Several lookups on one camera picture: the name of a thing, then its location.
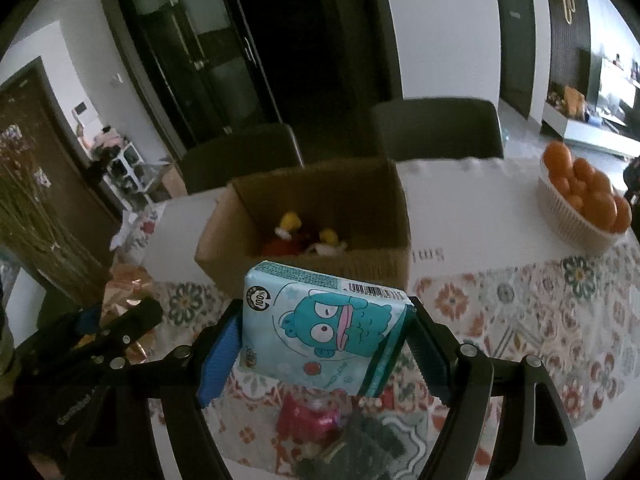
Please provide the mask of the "red snack packet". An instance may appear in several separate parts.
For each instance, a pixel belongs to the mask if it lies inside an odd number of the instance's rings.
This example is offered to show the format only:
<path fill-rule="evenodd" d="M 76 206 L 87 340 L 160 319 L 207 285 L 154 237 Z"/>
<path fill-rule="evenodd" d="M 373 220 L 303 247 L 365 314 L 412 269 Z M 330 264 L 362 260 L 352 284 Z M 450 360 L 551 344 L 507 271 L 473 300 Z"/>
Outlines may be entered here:
<path fill-rule="evenodd" d="M 342 412 L 337 405 L 305 403 L 288 393 L 277 420 L 277 434 L 282 439 L 300 443 L 326 444 L 341 432 Z"/>

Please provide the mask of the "teal cartoon tissue pack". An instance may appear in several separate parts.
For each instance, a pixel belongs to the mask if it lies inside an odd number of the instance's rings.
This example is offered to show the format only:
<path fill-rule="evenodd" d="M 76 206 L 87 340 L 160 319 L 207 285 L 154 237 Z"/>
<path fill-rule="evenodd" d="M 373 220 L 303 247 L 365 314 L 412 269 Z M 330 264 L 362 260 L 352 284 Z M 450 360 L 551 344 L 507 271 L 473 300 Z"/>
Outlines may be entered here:
<path fill-rule="evenodd" d="M 374 398 L 404 345 L 411 308 L 400 289 L 263 261 L 244 278 L 241 366 Z"/>

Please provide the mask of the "black red mouse plush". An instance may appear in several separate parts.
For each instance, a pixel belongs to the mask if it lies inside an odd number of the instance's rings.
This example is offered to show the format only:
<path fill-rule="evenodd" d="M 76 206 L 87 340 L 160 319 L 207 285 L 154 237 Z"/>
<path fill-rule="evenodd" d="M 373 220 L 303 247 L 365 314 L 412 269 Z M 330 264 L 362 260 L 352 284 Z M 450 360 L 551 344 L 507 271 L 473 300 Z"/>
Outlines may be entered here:
<path fill-rule="evenodd" d="M 274 228 L 273 238 L 262 245 L 265 257 L 285 257 L 300 255 L 337 256 L 348 247 L 337 232 L 323 229 L 312 232 L 294 211 L 286 212 Z"/>

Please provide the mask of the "dark green fuzzy plush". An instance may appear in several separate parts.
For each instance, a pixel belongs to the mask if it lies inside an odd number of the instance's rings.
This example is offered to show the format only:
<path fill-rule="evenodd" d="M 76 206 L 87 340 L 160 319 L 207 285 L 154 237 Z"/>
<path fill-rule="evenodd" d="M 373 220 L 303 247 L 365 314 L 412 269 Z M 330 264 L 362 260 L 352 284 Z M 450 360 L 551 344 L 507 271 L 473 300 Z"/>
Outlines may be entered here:
<path fill-rule="evenodd" d="M 295 467 L 299 479 L 389 479 L 390 465 L 405 447 L 378 419 L 356 412 L 340 437 L 313 458 Z"/>

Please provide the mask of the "patterned table runner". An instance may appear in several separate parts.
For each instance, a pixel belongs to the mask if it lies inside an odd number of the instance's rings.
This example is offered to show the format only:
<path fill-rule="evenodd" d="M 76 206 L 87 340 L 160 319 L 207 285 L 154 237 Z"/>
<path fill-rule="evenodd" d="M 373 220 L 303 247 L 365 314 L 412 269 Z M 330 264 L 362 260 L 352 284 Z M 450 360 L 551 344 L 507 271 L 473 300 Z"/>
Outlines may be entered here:
<path fill-rule="evenodd" d="M 588 479 L 617 476 L 613 471 L 639 430 L 639 243 L 629 236 L 600 257 L 426 276 L 416 283 L 432 317 L 488 356 L 541 357 L 576 429 Z M 104 301 L 109 314 L 144 296 L 164 309 L 163 324 L 134 346 L 136 358 L 158 359 L 177 344 L 190 344 L 229 302 L 208 278 L 154 283 L 143 268 L 120 262 L 112 273 Z M 301 462 L 320 452 L 319 442 L 276 429 L 287 396 L 305 404 L 320 398 L 347 416 L 361 408 L 392 430 L 401 448 L 385 471 L 390 479 L 418 478 L 448 411 L 428 392 L 407 348 L 377 399 L 322 396 L 235 365 L 221 398 L 204 410 L 235 479 L 297 479 Z"/>

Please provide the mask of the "crumpled patterned cloth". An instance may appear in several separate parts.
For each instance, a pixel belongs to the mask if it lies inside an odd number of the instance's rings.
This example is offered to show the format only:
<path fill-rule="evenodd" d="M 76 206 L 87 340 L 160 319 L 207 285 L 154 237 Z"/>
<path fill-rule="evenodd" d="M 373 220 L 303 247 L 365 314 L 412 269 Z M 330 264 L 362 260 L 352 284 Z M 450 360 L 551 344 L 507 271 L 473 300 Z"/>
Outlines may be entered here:
<path fill-rule="evenodd" d="M 120 252 L 129 259 L 142 260 L 165 207 L 165 203 L 157 203 L 149 204 L 140 211 L 125 209 L 120 228 L 111 239 L 110 251 Z"/>

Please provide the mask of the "dried flower bouquet in vase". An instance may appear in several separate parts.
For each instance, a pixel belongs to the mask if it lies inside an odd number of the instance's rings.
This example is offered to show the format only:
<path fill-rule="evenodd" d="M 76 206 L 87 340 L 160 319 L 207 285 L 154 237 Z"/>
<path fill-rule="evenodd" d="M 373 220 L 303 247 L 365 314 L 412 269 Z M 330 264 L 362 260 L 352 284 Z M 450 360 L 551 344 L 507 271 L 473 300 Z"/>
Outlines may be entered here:
<path fill-rule="evenodd" d="M 1 245 L 80 306 L 100 302 L 108 271 L 64 226 L 18 125 L 1 130 Z"/>

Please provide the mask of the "white shoe rack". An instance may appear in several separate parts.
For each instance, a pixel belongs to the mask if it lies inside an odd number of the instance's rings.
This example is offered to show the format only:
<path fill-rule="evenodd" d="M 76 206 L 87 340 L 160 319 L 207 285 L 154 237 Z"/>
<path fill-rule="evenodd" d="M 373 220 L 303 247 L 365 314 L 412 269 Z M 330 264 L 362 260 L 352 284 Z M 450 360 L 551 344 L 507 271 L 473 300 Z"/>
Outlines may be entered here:
<path fill-rule="evenodd" d="M 104 162 L 103 180 L 126 209 L 136 211 L 152 203 L 149 194 L 154 178 L 146 174 L 148 166 L 129 141 L 100 144 L 90 151 L 93 162 Z"/>

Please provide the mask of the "brown entrance door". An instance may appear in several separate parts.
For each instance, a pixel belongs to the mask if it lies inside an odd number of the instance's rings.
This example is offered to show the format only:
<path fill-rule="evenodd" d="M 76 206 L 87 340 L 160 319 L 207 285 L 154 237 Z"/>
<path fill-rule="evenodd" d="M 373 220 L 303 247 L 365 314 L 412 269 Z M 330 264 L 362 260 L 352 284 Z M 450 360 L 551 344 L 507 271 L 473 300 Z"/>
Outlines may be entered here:
<path fill-rule="evenodd" d="M 36 58 L 1 84 L 1 128 L 16 125 L 35 151 L 49 184 L 53 210 L 64 228 L 102 266 L 112 263 L 112 237 L 122 208 L 103 184 L 86 181 L 86 156 L 73 144 L 72 129 L 54 96 L 43 62 Z"/>

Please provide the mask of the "brown cardboard box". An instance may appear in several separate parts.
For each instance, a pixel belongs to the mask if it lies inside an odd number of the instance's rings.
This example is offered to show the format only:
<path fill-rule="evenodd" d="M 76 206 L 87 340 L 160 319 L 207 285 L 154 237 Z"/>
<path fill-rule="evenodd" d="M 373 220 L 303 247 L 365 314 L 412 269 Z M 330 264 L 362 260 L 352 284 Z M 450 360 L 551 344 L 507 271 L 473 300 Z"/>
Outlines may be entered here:
<path fill-rule="evenodd" d="M 262 245 L 294 211 L 312 232 L 332 229 L 347 249 L 337 256 L 265 257 Z M 410 222 L 393 162 L 349 158 L 231 180 L 201 234 L 195 262 L 230 297 L 257 263 L 277 261 L 325 274 L 405 289 Z"/>

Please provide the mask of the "dark dining chair left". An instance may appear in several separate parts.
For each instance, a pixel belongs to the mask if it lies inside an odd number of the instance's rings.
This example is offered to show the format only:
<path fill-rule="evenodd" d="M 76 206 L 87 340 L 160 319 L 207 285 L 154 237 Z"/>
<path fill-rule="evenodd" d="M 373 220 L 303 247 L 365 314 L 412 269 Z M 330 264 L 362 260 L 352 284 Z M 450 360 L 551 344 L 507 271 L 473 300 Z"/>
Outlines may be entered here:
<path fill-rule="evenodd" d="M 238 177 L 303 167 L 295 134 L 285 124 L 268 124 L 218 136 L 187 151 L 178 162 L 186 192 L 221 188 Z"/>

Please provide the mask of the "white basket of oranges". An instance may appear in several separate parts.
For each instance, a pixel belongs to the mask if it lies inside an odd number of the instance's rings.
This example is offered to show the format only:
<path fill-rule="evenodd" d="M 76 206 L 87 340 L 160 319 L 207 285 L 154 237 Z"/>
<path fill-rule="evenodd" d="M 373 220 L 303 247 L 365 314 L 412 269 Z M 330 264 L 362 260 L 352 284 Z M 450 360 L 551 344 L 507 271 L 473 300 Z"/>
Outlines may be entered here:
<path fill-rule="evenodd" d="M 613 247 L 634 220 L 631 204 L 608 176 L 552 141 L 540 158 L 538 208 L 559 237 L 591 255 Z"/>

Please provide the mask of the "white TV console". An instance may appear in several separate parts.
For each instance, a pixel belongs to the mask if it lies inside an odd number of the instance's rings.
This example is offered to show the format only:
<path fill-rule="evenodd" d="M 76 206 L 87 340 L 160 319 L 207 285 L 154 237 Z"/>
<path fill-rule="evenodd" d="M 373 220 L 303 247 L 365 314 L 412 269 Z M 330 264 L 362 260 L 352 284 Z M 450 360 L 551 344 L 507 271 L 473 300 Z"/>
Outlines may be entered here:
<path fill-rule="evenodd" d="M 611 130 L 565 117 L 549 103 L 544 104 L 542 123 L 550 127 L 565 142 L 577 143 L 597 151 L 636 158 L 640 143 Z"/>

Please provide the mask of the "dark glass sliding door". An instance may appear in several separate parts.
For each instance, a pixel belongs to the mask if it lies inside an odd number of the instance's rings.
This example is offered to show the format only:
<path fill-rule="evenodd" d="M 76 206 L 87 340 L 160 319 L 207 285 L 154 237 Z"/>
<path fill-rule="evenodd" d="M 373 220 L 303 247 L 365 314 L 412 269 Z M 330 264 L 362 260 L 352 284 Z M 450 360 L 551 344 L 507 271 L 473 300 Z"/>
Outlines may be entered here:
<path fill-rule="evenodd" d="M 374 156 L 400 93 L 388 0 L 101 0 L 126 70 L 175 157 L 285 124 L 306 162 Z"/>

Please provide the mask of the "dark hallway door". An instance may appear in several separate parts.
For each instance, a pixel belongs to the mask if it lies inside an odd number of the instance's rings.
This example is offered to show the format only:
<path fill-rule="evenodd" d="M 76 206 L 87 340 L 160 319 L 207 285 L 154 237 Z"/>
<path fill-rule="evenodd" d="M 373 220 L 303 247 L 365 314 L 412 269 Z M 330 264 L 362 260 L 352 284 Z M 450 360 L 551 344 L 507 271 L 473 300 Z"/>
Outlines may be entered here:
<path fill-rule="evenodd" d="M 498 0 L 501 41 L 500 99 L 527 118 L 536 61 L 534 0 Z"/>

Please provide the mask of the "gold wall ornament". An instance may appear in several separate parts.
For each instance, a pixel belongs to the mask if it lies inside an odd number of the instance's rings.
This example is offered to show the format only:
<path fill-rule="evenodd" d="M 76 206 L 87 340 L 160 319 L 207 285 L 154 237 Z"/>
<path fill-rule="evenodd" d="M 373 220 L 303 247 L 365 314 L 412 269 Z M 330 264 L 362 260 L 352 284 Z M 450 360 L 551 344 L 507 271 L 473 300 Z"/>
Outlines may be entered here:
<path fill-rule="evenodd" d="M 567 25 L 573 24 L 574 15 L 576 13 L 575 0 L 562 0 L 564 20 Z"/>

